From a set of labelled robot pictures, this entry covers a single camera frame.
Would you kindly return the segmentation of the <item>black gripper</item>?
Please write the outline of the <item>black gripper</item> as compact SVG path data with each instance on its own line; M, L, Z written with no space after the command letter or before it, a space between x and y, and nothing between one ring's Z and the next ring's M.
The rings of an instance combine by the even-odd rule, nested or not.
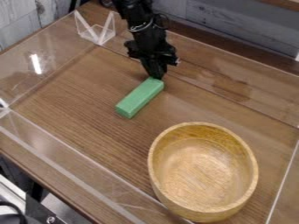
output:
M134 39L125 43L131 58L139 59L153 78L161 80L167 66L177 66L179 58L177 48L167 42L167 28L159 24L130 25Z

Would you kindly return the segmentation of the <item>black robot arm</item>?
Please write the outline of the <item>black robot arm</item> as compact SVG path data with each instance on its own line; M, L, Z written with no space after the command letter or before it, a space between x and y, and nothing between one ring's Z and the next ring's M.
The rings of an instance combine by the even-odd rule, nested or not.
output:
M127 54L141 60L149 75L161 80L169 66L179 64L177 48L167 42L165 15L155 13L154 0L113 0L134 39L125 43Z

